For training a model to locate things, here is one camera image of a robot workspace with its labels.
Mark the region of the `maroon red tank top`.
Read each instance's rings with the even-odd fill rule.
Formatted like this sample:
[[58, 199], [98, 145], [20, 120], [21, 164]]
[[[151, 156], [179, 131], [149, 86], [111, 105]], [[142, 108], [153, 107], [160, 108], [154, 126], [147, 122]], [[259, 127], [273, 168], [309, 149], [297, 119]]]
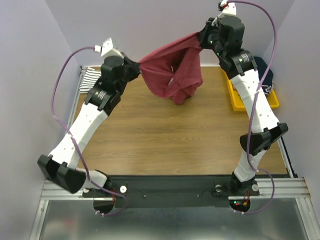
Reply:
[[198, 34], [170, 42], [143, 57], [139, 68], [148, 89], [157, 97], [182, 104], [203, 84]]

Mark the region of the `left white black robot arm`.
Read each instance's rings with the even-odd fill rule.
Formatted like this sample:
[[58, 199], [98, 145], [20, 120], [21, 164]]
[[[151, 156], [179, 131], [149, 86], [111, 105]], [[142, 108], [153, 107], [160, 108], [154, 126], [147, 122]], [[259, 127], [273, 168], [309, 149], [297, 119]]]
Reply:
[[82, 153], [95, 131], [120, 102], [127, 83], [140, 75], [140, 65], [126, 56], [108, 56], [100, 71], [100, 77], [88, 91], [66, 135], [48, 155], [42, 154], [37, 160], [45, 178], [71, 194], [82, 188], [94, 189], [100, 197], [111, 193], [108, 175], [99, 170], [90, 171], [87, 166], [83, 169], [77, 166], [84, 160]]

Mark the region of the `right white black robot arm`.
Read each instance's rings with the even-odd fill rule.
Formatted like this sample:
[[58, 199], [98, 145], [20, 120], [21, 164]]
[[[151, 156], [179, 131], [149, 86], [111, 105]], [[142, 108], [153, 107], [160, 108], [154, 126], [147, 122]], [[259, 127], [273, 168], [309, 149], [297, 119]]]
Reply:
[[255, 183], [258, 166], [271, 145], [288, 130], [270, 107], [259, 85], [257, 63], [251, 52], [242, 48], [245, 26], [232, 15], [209, 18], [198, 33], [199, 46], [212, 50], [219, 65], [238, 92], [249, 117], [248, 133], [239, 139], [242, 153], [231, 175], [230, 189], [242, 195]]

